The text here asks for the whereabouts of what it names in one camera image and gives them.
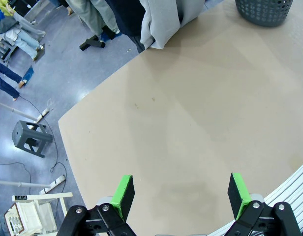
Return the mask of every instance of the jeans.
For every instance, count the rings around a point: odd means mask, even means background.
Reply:
[[[55,6],[55,7],[59,7],[61,6],[60,2],[58,0],[50,0],[50,2]]]
[[[39,30],[39,29],[35,29],[32,24],[30,24],[29,21],[27,21],[24,17],[22,17],[21,15],[19,15],[17,12],[14,13],[13,15],[14,19],[16,21],[19,22],[19,24],[22,26],[22,28],[24,30],[27,30],[28,32],[32,32],[37,34],[40,37],[44,37],[45,36],[45,31]]]
[[[27,53],[32,59],[37,56],[38,52],[36,49],[40,46],[37,40],[33,39],[23,30],[20,31],[15,41],[15,45]]]
[[[107,25],[113,32],[119,28],[113,11],[105,0],[66,0],[75,13],[88,25],[91,31],[100,36],[102,27]]]
[[[13,81],[19,83],[22,80],[22,77],[8,69],[6,66],[0,63],[0,73],[6,75]],[[19,92],[14,89],[11,85],[6,83],[2,78],[0,77],[0,89],[7,92],[9,95],[11,95],[13,98],[17,98],[19,96]]]

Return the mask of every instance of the gray plastic stool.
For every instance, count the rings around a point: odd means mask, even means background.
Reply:
[[[236,0],[238,12],[259,26],[276,27],[287,17],[293,0]]]
[[[47,134],[45,131],[46,126],[42,124],[35,124],[26,121],[18,121],[13,130],[12,139],[15,147],[27,151],[33,155],[44,157],[41,154],[44,146],[47,142],[52,142],[53,136],[51,134]]]

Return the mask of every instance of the shoe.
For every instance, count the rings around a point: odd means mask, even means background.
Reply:
[[[36,24],[37,24],[36,19],[34,19],[33,21],[30,21],[30,24],[32,24],[32,25],[36,25]]]
[[[40,52],[44,49],[44,44],[40,45],[39,47],[36,48],[37,52]]]
[[[122,35],[122,33],[119,31],[119,33],[116,33],[115,38],[120,37]]]
[[[18,83],[18,88],[21,88],[22,86],[24,86],[25,82],[24,81],[21,81]]]
[[[100,42],[105,43],[109,40],[110,40],[109,36],[105,32],[102,32]]]

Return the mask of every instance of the person's leg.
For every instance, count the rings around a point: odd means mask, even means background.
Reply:
[[[141,53],[145,50],[145,46],[141,43],[141,37],[140,36],[128,36],[129,39],[132,40],[133,43],[135,43],[138,53]]]
[[[75,13],[88,25],[91,31],[100,37],[105,23],[89,0],[66,0]]]
[[[35,29],[29,21],[27,21],[24,17],[19,15],[17,12],[14,13],[13,17],[16,21],[19,22],[19,24],[22,26],[22,28],[24,30],[35,33],[35,34],[37,34],[38,36],[41,36],[41,37],[45,36],[45,34],[46,34],[45,31]]]
[[[55,7],[61,6],[60,2],[58,0],[49,0]]]
[[[70,8],[70,6],[68,5],[66,0],[59,0],[59,1],[67,9],[68,15],[71,15],[74,13],[74,11],[72,10],[72,8]]]
[[[14,99],[17,99],[19,97],[19,92],[16,89],[14,89],[11,85],[6,83],[4,80],[2,80],[1,78],[0,78],[0,90],[7,92]]]
[[[18,84],[22,81],[21,76],[17,75],[14,71],[10,70],[2,63],[0,63],[0,73],[6,75],[8,78],[12,79],[13,81],[17,82]]]
[[[30,47],[25,41],[21,39],[21,37],[17,37],[15,41],[15,45],[19,47],[21,50],[23,50],[25,53],[27,53],[32,59],[35,59],[38,55],[38,52]]]
[[[119,27],[116,22],[116,18],[114,13],[106,0],[90,0],[94,7],[99,11],[101,14],[104,22],[106,25],[114,32],[119,33]]]
[[[37,40],[32,38],[29,34],[27,34],[23,30],[20,31],[20,33],[18,34],[18,37],[20,37],[23,41],[25,41],[30,47],[32,47],[35,50],[40,46],[40,44]]]

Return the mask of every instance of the yellow cloth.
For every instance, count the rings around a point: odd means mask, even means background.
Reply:
[[[0,9],[5,16],[12,16],[13,14],[7,11],[6,4],[8,4],[7,0],[0,0]]]

